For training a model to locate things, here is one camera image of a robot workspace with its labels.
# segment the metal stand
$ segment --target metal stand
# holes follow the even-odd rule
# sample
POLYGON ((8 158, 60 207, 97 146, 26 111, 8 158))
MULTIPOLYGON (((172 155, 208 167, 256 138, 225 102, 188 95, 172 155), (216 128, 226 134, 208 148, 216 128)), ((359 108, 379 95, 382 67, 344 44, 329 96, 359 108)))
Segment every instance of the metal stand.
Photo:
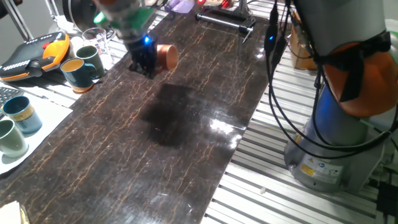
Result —
POLYGON ((197 19, 213 22, 215 24, 219 24, 222 26, 227 26, 231 28, 235 28, 243 34, 247 34, 243 40, 243 43, 248 39, 248 37, 253 32, 253 27, 256 23, 254 17, 252 17, 248 11, 248 5, 246 4, 246 0, 240 0, 239 6, 234 11, 229 11, 226 9, 214 9, 213 7, 203 7, 203 12, 198 13, 196 15, 197 19), (224 21, 221 19, 216 19, 211 17, 211 14, 217 14, 219 16, 227 17, 230 20, 240 21, 240 24, 235 24, 233 22, 224 21))
POLYGON ((13 0, 1 0, 4 4, 4 7, 7 9, 8 14, 10 15, 12 21, 17 27, 19 33, 21 34, 24 41, 33 40, 33 35, 30 33, 29 28, 27 27, 24 18, 22 18, 17 6, 15 5, 13 0))

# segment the glass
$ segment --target glass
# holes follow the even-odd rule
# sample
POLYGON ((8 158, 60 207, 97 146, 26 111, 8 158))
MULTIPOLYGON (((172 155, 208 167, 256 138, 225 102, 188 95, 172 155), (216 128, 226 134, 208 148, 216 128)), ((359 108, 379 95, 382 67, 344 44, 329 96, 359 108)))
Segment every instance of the glass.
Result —
POLYGON ((109 55, 106 31, 102 28, 91 28, 86 30, 81 37, 85 45, 92 45, 98 49, 99 55, 109 55))

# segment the cardboard box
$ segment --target cardboard box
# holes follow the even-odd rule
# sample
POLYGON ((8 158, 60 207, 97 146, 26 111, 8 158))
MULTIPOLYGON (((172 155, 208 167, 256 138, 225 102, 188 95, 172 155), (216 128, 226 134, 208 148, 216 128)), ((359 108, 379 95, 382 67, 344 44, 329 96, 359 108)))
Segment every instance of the cardboard box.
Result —
MULTIPOLYGON (((300 20, 297 12, 294 12, 293 15, 294 17, 297 18, 297 20, 300 20)), ((295 55, 302 57, 299 58, 295 56, 293 53, 290 53, 292 55, 292 63, 294 68, 307 69, 307 70, 317 69, 317 65, 312 60, 312 58, 304 59, 306 57, 309 57, 310 54, 305 49, 305 46, 300 42, 299 37, 296 31, 294 30, 293 26, 292 26, 292 35, 290 36, 290 47, 292 48, 292 52, 295 55)))

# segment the yellow label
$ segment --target yellow label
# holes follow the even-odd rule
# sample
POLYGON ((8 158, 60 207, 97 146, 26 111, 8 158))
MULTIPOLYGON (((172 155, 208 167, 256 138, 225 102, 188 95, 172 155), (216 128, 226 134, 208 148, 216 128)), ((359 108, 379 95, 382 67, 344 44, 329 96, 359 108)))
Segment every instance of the yellow label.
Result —
POLYGON ((303 164, 303 165, 301 165, 301 171, 303 171, 304 173, 306 173, 312 177, 315 170, 312 169, 311 167, 303 164))
POLYGON ((298 143, 300 143, 300 141, 301 141, 301 135, 297 135, 297 137, 296 137, 296 143, 298 144, 298 143))

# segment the copper cup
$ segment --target copper cup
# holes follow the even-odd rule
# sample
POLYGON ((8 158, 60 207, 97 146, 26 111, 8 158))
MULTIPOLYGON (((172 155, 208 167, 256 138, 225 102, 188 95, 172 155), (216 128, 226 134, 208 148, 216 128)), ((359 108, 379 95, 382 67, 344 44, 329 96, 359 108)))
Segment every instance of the copper cup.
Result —
POLYGON ((160 73, 163 70, 171 71, 177 68, 178 50, 174 45, 160 44, 157 46, 157 61, 160 63, 160 73))

